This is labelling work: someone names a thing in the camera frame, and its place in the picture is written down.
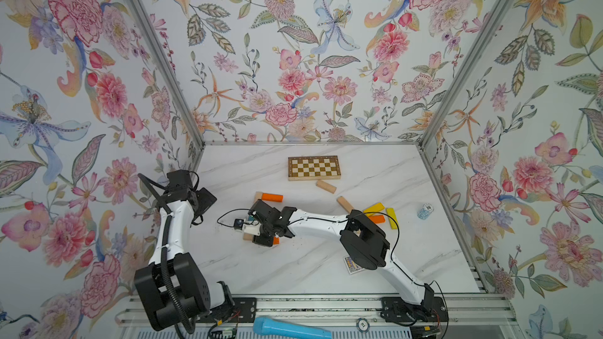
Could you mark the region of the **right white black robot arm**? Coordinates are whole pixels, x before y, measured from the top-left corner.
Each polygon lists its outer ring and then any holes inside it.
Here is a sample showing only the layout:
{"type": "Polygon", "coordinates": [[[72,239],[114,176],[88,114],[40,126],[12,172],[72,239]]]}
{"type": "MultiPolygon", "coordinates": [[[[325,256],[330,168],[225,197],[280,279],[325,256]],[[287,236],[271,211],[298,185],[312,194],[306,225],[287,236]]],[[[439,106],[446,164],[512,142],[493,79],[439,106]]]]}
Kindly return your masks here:
{"type": "Polygon", "coordinates": [[[254,242],[270,247],[276,237],[321,237],[341,243],[358,266],[380,274],[393,288],[396,298],[382,298],[381,317],[387,323],[414,326],[420,323],[447,323],[448,306],[431,284],[420,281],[397,259],[386,233],[365,213],[353,210],[348,215],[328,216],[295,207],[279,210],[258,200],[248,214],[259,223],[254,242]]]}

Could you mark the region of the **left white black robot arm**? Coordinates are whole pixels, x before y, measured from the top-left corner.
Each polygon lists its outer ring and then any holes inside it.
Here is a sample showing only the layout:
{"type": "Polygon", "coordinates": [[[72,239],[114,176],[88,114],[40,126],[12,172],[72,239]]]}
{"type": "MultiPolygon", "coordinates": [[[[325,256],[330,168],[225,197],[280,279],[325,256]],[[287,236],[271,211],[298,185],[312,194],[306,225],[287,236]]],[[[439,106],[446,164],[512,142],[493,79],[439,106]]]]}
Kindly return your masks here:
{"type": "Polygon", "coordinates": [[[202,319],[219,326],[240,312],[229,287],[224,282],[212,287],[187,250],[190,229],[202,224],[217,202],[198,187],[194,175],[183,169],[169,172],[166,185],[138,175],[155,198],[161,223],[153,255],[135,272],[134,286],[152,329],[173,328],[180,338],[194,334],[202,319]]]}

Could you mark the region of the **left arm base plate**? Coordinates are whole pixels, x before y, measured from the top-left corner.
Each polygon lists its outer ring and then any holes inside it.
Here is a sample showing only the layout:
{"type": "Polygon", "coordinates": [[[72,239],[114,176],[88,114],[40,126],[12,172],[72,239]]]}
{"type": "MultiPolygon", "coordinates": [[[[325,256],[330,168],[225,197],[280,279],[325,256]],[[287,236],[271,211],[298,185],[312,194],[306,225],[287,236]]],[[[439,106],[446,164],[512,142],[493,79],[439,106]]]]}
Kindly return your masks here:
{"type": "Polygon", "coordinates": [[[224,301],[209,313],[196,317],[196,323],[254,323],[257,310],[257,298],[233,298],[224,301]]]}

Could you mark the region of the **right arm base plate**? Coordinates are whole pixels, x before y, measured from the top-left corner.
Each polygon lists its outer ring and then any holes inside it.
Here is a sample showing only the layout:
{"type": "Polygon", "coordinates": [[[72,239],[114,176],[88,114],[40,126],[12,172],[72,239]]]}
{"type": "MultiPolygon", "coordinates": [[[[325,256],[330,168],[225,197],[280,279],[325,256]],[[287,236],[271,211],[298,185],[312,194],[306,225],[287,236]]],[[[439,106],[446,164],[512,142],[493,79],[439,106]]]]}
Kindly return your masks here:
{"type": "Polygon", "coordinates": [[[421,304],[410,304],[401,298],[385,297],[380,299],[381,317],[387,323],[400,323],[403,325],[447,323],[449,321],[448,309],[444,306],[442,298],[434,298],[421,304]]]}

